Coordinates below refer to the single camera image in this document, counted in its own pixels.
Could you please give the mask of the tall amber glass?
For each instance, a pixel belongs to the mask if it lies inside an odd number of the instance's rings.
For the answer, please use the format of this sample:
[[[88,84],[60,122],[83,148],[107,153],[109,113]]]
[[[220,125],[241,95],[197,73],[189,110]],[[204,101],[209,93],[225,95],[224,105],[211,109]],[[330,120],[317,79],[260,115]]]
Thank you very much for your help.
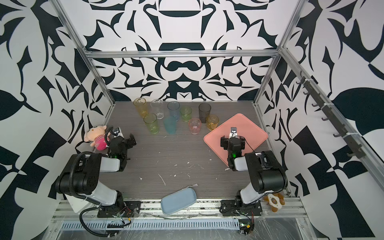
[[[144,118],[149,113],[147,101],[145,98],[136,98],[133,101],[133,104],[142,118]]]

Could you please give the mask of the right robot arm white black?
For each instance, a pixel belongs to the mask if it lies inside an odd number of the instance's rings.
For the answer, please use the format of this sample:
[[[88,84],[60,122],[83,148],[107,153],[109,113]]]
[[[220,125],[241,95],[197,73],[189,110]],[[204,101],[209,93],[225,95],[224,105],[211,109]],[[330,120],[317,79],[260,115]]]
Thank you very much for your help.
[[[247,144],[246,138],[221,137],[221,147],[228,151],[228,166],[234,172],[246,171],[250,183],[238,191],[235,203],[239,207],[252,205],[269,194],[277,194],[288,185],[282,165],[272,151],[251,152],[243,154]]]

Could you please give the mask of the pink plastic tray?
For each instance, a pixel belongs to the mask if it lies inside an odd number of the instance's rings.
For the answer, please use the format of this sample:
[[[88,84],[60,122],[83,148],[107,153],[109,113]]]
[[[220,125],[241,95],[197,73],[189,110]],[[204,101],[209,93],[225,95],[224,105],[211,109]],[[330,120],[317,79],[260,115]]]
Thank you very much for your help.
[[[204,142],[228,166],[228,160],[251,153],[268,134],[243,114],[236,114],[204,136]]]

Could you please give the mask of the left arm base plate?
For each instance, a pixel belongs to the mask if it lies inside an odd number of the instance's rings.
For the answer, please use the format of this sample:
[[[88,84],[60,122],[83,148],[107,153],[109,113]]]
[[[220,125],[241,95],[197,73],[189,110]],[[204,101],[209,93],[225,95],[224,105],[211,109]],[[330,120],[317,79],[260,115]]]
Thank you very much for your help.
[[[123,218],[133,217],[135,214],[140,213],[141,201],[124,201],[121,207],[117,205],[101,206],[98,211],[98,218],[117,218],[121,216]]]

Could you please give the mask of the clear stemmed glass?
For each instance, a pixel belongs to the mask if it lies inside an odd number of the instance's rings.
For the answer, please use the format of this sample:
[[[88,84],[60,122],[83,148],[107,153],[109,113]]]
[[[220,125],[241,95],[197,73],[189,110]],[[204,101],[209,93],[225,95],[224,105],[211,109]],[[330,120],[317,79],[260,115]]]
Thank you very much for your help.
[[[161,99],[155,99],[151,101],[151,108],[153,112],[156,114],[157,119],[161,120],[164,118],[164,106],[163,101]]]

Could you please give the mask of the tall green glass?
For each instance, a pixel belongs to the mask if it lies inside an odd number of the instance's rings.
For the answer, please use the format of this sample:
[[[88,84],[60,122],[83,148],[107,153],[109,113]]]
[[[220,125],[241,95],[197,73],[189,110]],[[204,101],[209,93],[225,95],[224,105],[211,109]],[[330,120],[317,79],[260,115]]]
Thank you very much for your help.
[[[151,134],[155,135],[159,132],[158,118],[154,113],[148,113],[143,118],[145,125]]]

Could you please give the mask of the tall dark grey glass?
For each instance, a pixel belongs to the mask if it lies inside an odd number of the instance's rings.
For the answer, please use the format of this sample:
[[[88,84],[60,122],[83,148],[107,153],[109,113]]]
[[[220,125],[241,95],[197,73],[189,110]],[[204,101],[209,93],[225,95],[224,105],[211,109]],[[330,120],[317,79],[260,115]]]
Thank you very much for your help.
[[[199,105],[199,119],[202,123],[207,122],[207,117],[210,115],[211,109],[212,107],[208,103],[201,103]]]

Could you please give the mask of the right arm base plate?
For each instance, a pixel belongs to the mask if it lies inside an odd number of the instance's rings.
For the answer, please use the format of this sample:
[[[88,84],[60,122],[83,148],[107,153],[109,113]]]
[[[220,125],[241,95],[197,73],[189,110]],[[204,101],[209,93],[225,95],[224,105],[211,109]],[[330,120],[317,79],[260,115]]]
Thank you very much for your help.
[[[239,205],[235,200],[221,200],[219,212],[224,217],[231,216],[261,216],[262,215],[261,203],[251,205]]]

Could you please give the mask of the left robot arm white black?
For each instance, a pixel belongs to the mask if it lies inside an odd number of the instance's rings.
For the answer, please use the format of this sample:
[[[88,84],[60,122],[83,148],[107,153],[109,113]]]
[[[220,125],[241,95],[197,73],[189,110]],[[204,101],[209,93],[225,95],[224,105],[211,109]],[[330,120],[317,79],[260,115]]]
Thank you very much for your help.
[[[126,139],[115,136],[108,140],[108,152],[83,152],[70,157],[67,165],[55,182],[55,190],[68,199],[73,211],[82,211],[95,207],[101,217],[122,214],[126,209],[122,193],[110,189],[100,181],[100,173],[123,172],[126,168],[128,149],[137,141],[133,134]]]

